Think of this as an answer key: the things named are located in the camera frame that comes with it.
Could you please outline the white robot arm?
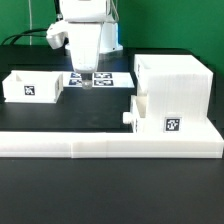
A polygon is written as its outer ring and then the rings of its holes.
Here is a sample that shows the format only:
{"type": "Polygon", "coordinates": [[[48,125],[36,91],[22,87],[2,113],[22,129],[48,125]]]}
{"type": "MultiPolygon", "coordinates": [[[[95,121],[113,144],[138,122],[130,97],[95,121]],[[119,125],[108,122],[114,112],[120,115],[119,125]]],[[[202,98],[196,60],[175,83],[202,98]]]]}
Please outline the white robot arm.
{"type": "Polygon", "coordinates": [[[91,89],[100,55],[122,49],[117,9],[113,0],[60,0],[60,9],[73,70],[81,75],[82,88],[91,89]]]}

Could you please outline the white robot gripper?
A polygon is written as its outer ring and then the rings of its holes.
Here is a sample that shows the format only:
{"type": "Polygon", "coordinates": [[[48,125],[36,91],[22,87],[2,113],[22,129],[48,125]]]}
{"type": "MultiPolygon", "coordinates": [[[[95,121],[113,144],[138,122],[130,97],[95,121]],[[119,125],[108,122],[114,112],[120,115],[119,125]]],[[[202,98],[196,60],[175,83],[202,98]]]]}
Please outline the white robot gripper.
{"type": "Polygon", "coordinates": [[[92,88],[92,74],[97,70],[101,23],[69,23],[68,39],[73,69],[81,74],[82,88],[92,88]]]}

